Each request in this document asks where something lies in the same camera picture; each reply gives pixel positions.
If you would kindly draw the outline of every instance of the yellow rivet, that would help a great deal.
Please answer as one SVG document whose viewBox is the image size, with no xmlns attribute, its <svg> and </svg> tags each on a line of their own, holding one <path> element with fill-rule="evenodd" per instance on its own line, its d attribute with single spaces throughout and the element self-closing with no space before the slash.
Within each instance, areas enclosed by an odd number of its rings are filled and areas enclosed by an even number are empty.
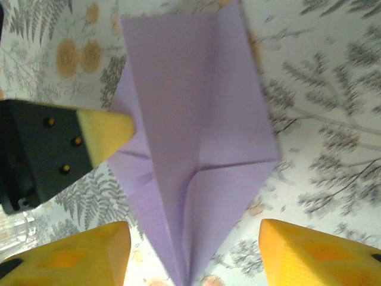
<svg viewBox="0 0 381 286">
<path fill-rule="evenodd" d="M 76 145 L 79 145 L 79 144 L 81 144 L 81 143 L 82 143 L 82 139 L 79 138 L 79 137 L 77 137 L 77 138 L 74 140 L 74 144 L 76 144 Z"/>
<path fill-rule="evenodd" d="M 49 126 L 53 126 L 53 125 L 54 125 L 54 122 L 55 122 L 55 120 L 54 120 L 53 118 L 49 118 L 49 120 L 48 120 L 48 125 L 49 125 Z"/>
</svg>

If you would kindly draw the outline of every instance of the gray leaf pattern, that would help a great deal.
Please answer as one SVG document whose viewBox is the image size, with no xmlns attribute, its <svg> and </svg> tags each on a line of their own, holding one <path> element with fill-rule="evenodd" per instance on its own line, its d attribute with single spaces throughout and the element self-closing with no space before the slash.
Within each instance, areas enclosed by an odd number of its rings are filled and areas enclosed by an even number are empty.
<svg viewBox="0 0 381 286">
<path fill-rule="evenodd" d="M 46 233 L 44 233 L 42 230 L 49 228 L 49 224 L 52 219 L 49 215 L 37 213 L 35 214 L 35 220 L 37 229 L 37 245 L 44 245 L 47 243 L 47 237 Z"/>
<path fill-rule="evenodd" d="M 50 239 L 51 241 L 57 241 L 78 233 L 78 227 L 74 225 L 70 219 L 66 219 L 63 222 L 59 222 L 57 225 L 52 226 Z"/>
<path fill-rule="evenodd" d="M 332 69 L 336 82 L 324 76 L 329 69 L 329 60 L 320 52 L 316 53 L 313 61 L 303 61 L 301 67 L 289 62 L 283 64 L 286 74 L 310 88 L 305 96 L 306 100 L 327 111 L 341 110 L 347 122 L 331 120 L 297 107 L 295 91 L 277 79 L 272 79 L 264 88 L 267 101 L 272 106 L 270 118 L 277 134 L 290 134 L 295 128 L 300 128 L 301 122 L 306 120 L 323 123 L 318 134 L 322 136 L 322 144 L 326 151 L 323 151 L 310 166 L 311 170 L 317 172 L 317 176 L 310 182 L 322 190 L 298 197 L 298 205 L 304 208 L 309 217 L 323 217 L 337 208 L 341 209 L 341 215 L 346 216 L 356 213 L 364 204 L 380 204 L 380 158 L 358 162 L 343 160 L 345 152 L 359 149 L 381 151 L 380 145 L 365 143 L 362 140 L 363 134 L 381 136 L 381 130 L 359 125 L 354 118 L 363 112 L 361 89 L 380 92 L 380 70 L 376 68 L 356 79 L 352 74 L 353 68 L 348 66 L 379 66 L 380 54 L 376 45 L 380 39 L 379 30 L 377 26 L 370 26 L 362 39 L 348 43 L 348 63 Z M 379 107 L 373 108 L 376 114 L 379 110 Z"/>
<path fill-rule="evenodd" d="M 265 23 L 268 23 L 270 21 L 272 21 L 274 19 L 274 15 L 270 15 L 266 18 L 266 20 L 264 20 Z"/>
<path fill-rule="evenodd" d="M 230 255 L 234 265 L 248 277 L 263 271 L 263 262 L 257 240 L 240 241 L 231 249 Z"/>
<path fill-rule="evenodd" d="M 379 241 L 381 239 L 381 235 L 368 234 L 366 232 L 361 232 L 358 229 L 352 229 L 347 223 L 343 222 L 336 226 L 334 234 L 372 247 L 379 247 Z"/>
<path fill-rule="evenodd" d="M 112 96 L 117 89 L 117 85 L 121 77 L 121 72 L 123 71 L 125 64 L 125 55 L 121 57 L 112 56 L 108 67 L 103 69 L 101 76 L 101 82 L 104 84 L 104 87 L 101 90 L 101 102 L 103 108 L 110 107 Z"/>
<path fill-rule="evenodd" d="M 324 17 L 338 11 L 346 5 L 349 5 L 347 13 L 362 12 L 363 19 L 381 13 L 381 2 L 379 0 L 336 0 L 336 2 L 332 4 L 329 0 L 304 0 L 303 5 L 306 6 L 306 8 L 300 12 L 300 15 L 305 15 L 316 10 L 325 10 L 320 14 L 321 17 Z"/>
<path fill-rule="evenodd" d="M 56 23 L 66 7 L 73 12 L 71 0 L 18 0 L 18 5 L 14 6 L 11 16 L 10 32 L 34 41 L 39 25 L 39 42 L 42 43 L 46 28 L 51 40 Z"/>
<path fill-rule="evenodd" d="M 48 52 L 42 48 L 29 53 L 27 45 L 11 41 L 10 47 L 2 51 L 2 71 L 8 88 L 18 87 L 23 97 L 39 102 L 53 102 L 60 94 L 57 87 L 45 82 Z"/>
<path fill-rule="evenodd" d="M 272 20 L 271 16 L 265 20 L 268 23 Z M 314 29 L 307 28 L 301 30 L 290 30 L 288 27 L 283 28 L 280 32 L 270 36 L 260 36 L 255 39 L 251 39 L 251 45 L 261 44 L 266 50 L 279 51 L 282 48 L 282 39 L 292 37 L 294 39 L 299 38 L 302 34 L 311 33 Z"/>
<path fill-rule="evenodd" d="M 126 205 L 125 194 L 110 176 L 110 169 L 105 172 L 97 168 L 59 193 L 55 202 L 85 229 L 118 220 L 127 220 L 133 226 L 135 220 Z"/>
<path fill-rule="evenodd" d="M 7 28 L 9 25 L 9 17 L 10 17 L 10 12 L 12 9 L 10 0 L 1 0 L 0 1 L 2 8 L 4 10 L 4 19 L 3 19 L 3 28 Z"/>
<path fill-rule="evenodd" d="M 231 265 L 229 265 L 229 264 L 227 264 L 225 262 L 225 255 L 223 255 L 223 254 L 217 254 L 217 253 L 215 253 L 213 255 L 211 261 L 215 265 L 222 265 L 223 267 L 228 268 L 228 269 L 232 269 L 233 268 L 233 266 L 231 266 Z"/>
</svg>

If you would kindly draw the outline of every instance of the orange flower print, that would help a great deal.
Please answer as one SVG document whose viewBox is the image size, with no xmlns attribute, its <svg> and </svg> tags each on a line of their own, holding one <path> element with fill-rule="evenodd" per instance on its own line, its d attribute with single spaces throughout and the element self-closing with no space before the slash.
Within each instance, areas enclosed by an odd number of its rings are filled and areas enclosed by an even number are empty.
<svg viewBox="0 0 381 286">
<path fill-rule="evenodd" d="M 162 279 L 150 279 L 146 281 L 146 286 L 168 286 L 167 283 L 165 283 Z"/>
<path fill-rule="evenodd" d="M 252 200 L 250 202 L 249 207 L 247 208 L 247 212 L 250 216 L 258 216 L 260 215 L 264 210 L 272 210 L 273 207 L 269 204 L 263 203 L 262 197 L 259 197 L 255 200 Z"/>
<path fill-rule="evenodd" d="M 94 2 L 90 6 L 88 6 L 88 11 L 86 13 L 86 23 L 87 24 L 95 24 L 98 21 L 99 17 L 99 5 Z"/>
<path fill-rule="evenodd" d="M 224 7 L 232 1 L 233 0 L 218 0 L 218 4 L 220 4 L 220 7 Z"/>
<path fill-rule="evenodd" d="M 113 33 L 120 36 L 119 16 L 117 14 L 111 15 L 111 22 L 113 24 Z"/>
<path fill-rule="evenodd" d="M 224 286 L 220 277 L 215 275 L 206 276 L 202 281 L 202 286 Z"/>
<path fill-rule="evenodd" d="M 43 204 L 42 206 L 43 206 L 43 208 L 44 208 L 45 210 L 51 210 L 51 209 L 53 209 L 53 204 L 52 204 L 50 201 L 46 202 L 46 203 Z"/>
<path fill-rule="evenodd" d="M 72 77 L 77 70 L 78 51 L 74 40 L 65 39 L 57 48 L 56 65 L 58 73 L 65 78 Z"/>
<path fill-rule="evenodd" d="M 131 258 L 132 258 L 136 263 L 140 264 L 140 263 L 143 262 L 143 260 L 144 260 L 144 255 L 143 255 L 143 253 L 142 253 L 139 249 L 133 249 L 133 250 L 131 251 L 131 253 L 132 253 L 132 257 L 131 257 Z"/>
<path fill-rule="evenodd" d="M 97 41 L 88 42 L 80 55 L 81 67 L 88 73 L 94 72 L 101 62 L 101 54 L 101 47 Z"/>
</svg>

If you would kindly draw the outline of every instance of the fern print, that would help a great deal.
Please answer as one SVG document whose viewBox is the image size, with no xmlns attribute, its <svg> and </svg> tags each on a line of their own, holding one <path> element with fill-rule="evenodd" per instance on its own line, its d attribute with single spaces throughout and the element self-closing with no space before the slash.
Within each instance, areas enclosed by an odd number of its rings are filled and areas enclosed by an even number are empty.
<svg viewBox="0 0 381 286">
<path fill-rule="evenodd" d="M 34 41 L 39 27 L 39 42 L 45 33 L 53 38 L 55 26 L 66 8 L 73 12 L 72 0 L 17 0 L 10 20 L 10 32 Z"/>
<path fill-rule="evenodd" d="M 107 166 L 98 167 L 59 193 L 55 202 L 85 229 L 117 220 L 136 225 L 126 196 Z"/>
<path fill-rule="evenodd" d="M 111 61 L 106 69 L 103 69 L 101 83 L 104 87 L 101 90 L 102 108 L 108 108 L 117 89 L 121 73 L 126 65 L 126 55 L 121 57 L 112 56 Z"/>
<path fill-rule="evenodd" d="M 36 220 L 36 228 L 38 231 L 36 231 L 37 236 L 37 246 L 44 245 L 48 243 L 48 237 L 46 236 L 46 233 L 40 231 L 41 229 L 49 229 L 51 226 L 51 217 L 49 215 L 44 215 L 41 213 L 35 213 L 35 220 Z"/>
<path fill-rule="evenodd" d="M 57 225 L 52 225 L 52 234 L 50 235 L 51 242 L 70 237 L 78 234 L 79 229 L 70 219 L 64 222 L 59 222 Z"/>
<path fill-rule="evenodd" d="M 381 13 L 380 0 L 336 0 L 334 3 L 331 3 L 330 0 L 304 0 L 303 5 L 306 8 L 300 12 L 300 15 L 323 10 L 320 16 L 324 17 L 338 11 L 342 7 L 347 7 L 347 13 L 361 13 L 361 18 L 363 19 Z"/>
<path fill-rule="evenodd" d="M 8 88 L 18 87 L 28 99 L 39 102 L 53 102 L 60 97 L 56 86 L 46 83 L 48 52 L 41 48 L 35 54 L 28 52 L 25 43 L 12 41 L 10 47 L 2 50 L 2 71 Z"/>
<path fill-rule="evenodd" d="M 4 10 L 4 19 L 2 22 L 2 26 L 4 29 L 4 28 L 7 28 L 9 25 L 9 22 L 10 22 L 9 16 L 10 16 L 10 12 L 12 10 L 12 6 L 10 3 L 10 0 L 1 0 L 0 3 L 1 3 L 2 8 Z"/>
</svg>

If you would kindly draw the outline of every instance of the folded paper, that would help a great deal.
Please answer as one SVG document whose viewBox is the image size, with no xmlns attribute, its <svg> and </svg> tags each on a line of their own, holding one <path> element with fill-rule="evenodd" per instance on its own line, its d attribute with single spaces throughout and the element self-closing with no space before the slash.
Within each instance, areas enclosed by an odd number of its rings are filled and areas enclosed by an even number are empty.
<svg viewBox="0 0 381 286">
<path fill-rule="evenodd" d="M 110 110 L 136 135 L 109 164 L 175 285 L 191 285 L 279 161 L 242 11 L 121 21 Z"/>
</svg>

